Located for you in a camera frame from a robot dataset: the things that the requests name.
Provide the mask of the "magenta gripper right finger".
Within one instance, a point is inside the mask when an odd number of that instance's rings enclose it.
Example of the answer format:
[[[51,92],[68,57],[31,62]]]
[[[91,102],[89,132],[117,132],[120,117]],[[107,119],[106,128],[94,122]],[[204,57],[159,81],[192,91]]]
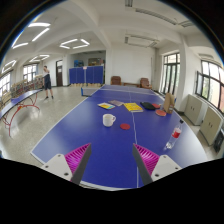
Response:
[[[151,175],[158,163],[159,155],[137,144],[133,145],[132,154],[139,169],[143,184],[147,185],[152,183]]]

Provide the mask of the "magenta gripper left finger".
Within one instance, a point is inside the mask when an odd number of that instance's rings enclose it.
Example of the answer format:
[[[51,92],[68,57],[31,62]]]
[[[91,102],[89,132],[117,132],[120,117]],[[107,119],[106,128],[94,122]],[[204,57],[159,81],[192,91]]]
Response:
[[[79,185],[91,155],[91,144],[85,144],[65,155],[66,162],[72,172],[71,182]]]

